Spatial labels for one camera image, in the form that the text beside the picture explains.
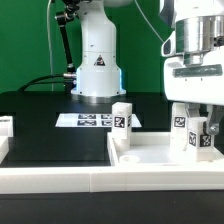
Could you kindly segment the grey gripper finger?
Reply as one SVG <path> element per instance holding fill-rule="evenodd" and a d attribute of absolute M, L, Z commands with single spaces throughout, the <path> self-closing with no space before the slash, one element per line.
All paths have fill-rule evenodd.
<path fill-rule="evenodd" d="M 200 116 L 200 113 L 199 113 L 200 105 L 197 103 L 186 103 L 185 109 L 186 109 L 187 116 L 189 118 Z"/>
<path fill-rule="evenodd" d="M 224 117 L 224 106 L 208 105 L 207 120 L 204 123 L 204 132 L 208 135 L 217 135 L 219 133 L 219 124 Z"/>

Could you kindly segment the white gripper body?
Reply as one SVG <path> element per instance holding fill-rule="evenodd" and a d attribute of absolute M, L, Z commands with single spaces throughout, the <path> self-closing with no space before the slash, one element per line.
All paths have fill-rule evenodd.
<path fill-rule="evenodd" d="M 183 64 L 172 33 L 161 47 L 164 90 L 168 100 L 224 106 L 224 46 L 206 53 L 203 63 Z"/>

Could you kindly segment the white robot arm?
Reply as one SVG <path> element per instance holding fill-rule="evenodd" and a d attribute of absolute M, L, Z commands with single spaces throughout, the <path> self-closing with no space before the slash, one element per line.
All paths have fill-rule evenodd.
<path fill-rule="evenodd" d="M 88 102 L 123 95 L 117 66 L 117 30 L 105 14 L 132 0 L 81 0 L 82 63 L 71 93 Z M 161 46 L 166 97 L 187 114 L 207 106 L 205 132 L 216 135 L 224 118 L 224 0 L 160 0 L 160 17 L 173 32 Z"/>

